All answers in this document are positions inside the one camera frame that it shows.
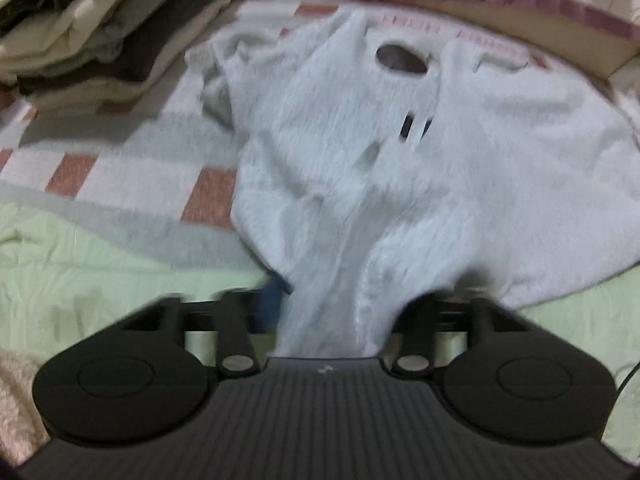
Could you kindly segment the grey folded garment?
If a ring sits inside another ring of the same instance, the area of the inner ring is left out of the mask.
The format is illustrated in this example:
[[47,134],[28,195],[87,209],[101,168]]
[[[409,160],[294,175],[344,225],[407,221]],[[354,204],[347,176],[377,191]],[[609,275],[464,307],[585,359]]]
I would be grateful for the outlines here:
[[24,70],[20,76],[54,78],[91,62],[111,63],[122,52],[125,39],[144,24],[151,25],[151,32],[156,32],[160,25],[173,30],[195,10],[196,4],[192,0],[122,0],[76,54],[43,67]]

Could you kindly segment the light grey abc t-shirt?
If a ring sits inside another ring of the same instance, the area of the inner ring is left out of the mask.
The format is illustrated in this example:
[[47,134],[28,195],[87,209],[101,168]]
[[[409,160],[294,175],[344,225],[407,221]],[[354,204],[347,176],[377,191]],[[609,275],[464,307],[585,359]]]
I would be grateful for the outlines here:
[[290,285],[274,352],[373,356],[430,292],[509,308],[639,259],[639,147],[582,76],[338,12],[186,54],[240,149],[231,220]]

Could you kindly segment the checkered bed sheet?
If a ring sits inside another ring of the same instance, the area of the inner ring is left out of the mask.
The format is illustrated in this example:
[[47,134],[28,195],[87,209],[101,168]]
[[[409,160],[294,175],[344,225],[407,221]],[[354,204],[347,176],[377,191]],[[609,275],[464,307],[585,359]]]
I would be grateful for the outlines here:
[[178,268],[256,269],[229,221],[236,147],[175,62],[145,95],[1,121],[1,236],[30,248],[86,236]]

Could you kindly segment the light green quilted blanket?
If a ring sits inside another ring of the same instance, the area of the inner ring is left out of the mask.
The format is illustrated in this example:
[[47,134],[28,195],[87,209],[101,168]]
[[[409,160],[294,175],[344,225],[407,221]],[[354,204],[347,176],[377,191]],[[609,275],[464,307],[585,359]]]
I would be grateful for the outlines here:
[[[56,214],[2,204],[2,458],[19,465],[48,440],[30,388],[51,356],[159,296],[180,292],[207,299],[264,278],[260,271],[174,269],[126,252]],[[638,462],[638,270],[522,313],[595,356],[623,386],[604,440]]]

